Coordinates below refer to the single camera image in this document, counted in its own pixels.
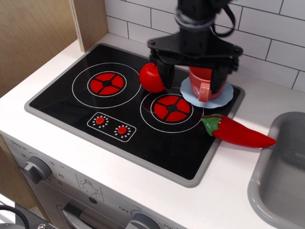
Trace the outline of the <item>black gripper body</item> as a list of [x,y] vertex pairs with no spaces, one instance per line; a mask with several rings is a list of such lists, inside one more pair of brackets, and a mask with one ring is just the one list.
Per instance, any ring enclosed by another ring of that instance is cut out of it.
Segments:
[[160,72],[168,72],[176,65],[236,70],[243,49],[223,40],[233,31],[232,28],[226,33],[217,33],[215,25],[202,31],[181,28],[173,35],[147,42],[151,49],[150,60]]

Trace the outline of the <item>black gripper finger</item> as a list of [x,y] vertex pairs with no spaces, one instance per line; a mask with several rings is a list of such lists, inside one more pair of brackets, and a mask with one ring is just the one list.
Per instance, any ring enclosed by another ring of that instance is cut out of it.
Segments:
[[228,72],[229,72],[228,68],[212,69],[212,77],[211,77],[212,94],[217,94],[222,90],[222,87],[225,85],[225,82],[227,80]]
[[162,61],[157,61],[156,65],[163,85],[166,88],[171,88],[174,77],[174,65],[166,64]]

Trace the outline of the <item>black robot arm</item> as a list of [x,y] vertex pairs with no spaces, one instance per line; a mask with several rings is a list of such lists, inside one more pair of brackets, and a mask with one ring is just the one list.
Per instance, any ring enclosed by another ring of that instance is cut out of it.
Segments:
[[165,87],[172,86],[176,65],[211,69],[213,94],[220,92],[228,74],[237,71],[243,49],[223,40],[234,29],[226,33],[215,30],[216,15],[222,10],[235,25],[227,0],[180,0],[175,13],[179,32],[147,42],[150,61],[158,67]]

